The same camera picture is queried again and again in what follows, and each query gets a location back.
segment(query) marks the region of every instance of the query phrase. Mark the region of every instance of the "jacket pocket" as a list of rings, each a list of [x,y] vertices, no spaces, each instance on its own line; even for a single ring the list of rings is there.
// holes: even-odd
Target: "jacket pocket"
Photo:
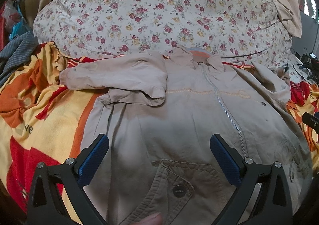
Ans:
[[[210,225],[227,203],[217,171],[210,165],[161,160],[144,200],[121,223],[129,225],[161,212],[163,225]]]
[[[298,198],[307,175],[307,166],[300,160],[296,148],[289,140],[277,145],[275,161],[279,161],[285,171],[289,186],[293,213],[299,208]]]

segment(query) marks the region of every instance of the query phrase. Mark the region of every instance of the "blue grip pad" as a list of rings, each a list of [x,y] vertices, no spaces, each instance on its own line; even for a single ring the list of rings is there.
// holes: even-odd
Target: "blue grip pad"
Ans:
[[[105,154],[108,151],[108,147],[109,140],[108,137],[104,135],[79,168],[78,184],[80,186],[90,184]]]
[[[240,169],[215,135],[211,137],[210,147],[228,182],[239,187],[241,184]]]

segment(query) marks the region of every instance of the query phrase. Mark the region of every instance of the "metal button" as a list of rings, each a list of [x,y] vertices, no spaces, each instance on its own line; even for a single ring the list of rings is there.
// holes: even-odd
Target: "metal button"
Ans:
[[[173,193],[177,198],[182,198],[185,196],[187,190],[184,185],[177,185],[173,188]]]
[[[277,168],[281,168],[282,167],[282,164],[278,161],[275,162],[275,167]]]
[[[43,162],[40,162],[37,164],[37,168],[42,168],[44,166],[44,163]]]
[[[245,158],[247,164],[252,164],[254,161],[251,158]]]
[[[65,162],[67,165],[73,164],[74,158],[68,158]]]

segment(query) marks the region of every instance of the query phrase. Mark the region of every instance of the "snap button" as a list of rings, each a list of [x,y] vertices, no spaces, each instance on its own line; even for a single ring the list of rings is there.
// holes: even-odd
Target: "snap button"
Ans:
[[[173,193],[177,198],[182,198],[185,196],[187,190],[184,185],[177,185],[173,188]]]

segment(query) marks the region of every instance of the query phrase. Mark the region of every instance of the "gray striped cloth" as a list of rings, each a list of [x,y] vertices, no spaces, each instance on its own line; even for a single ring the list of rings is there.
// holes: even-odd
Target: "gray striped cloth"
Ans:
[[[38,46],[38,39],[31,32],[16,35],[0,52],[0,87],[21,65],[30,61]]]

